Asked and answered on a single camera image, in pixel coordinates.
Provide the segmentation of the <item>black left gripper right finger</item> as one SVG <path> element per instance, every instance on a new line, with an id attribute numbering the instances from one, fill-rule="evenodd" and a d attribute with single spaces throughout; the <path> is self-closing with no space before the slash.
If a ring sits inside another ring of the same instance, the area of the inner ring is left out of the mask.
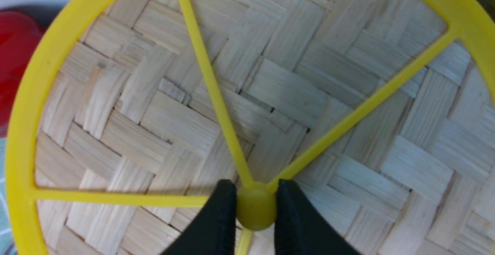
<path id="1" fill-rule="evenodd" d="M 279 181 L 276 201 L 276 255 L 359 255 L 315 209 L 295 181 Z"/>

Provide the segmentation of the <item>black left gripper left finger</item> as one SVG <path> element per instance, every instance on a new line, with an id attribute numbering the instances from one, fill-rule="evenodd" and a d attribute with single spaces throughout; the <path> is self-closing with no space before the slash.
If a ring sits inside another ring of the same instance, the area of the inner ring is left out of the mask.
<path id="1" fill-rule="evenodd" d="M 163 255 L 233 255 L 237 194 L 234 183 L 217 182 L 212 195 Z"/>

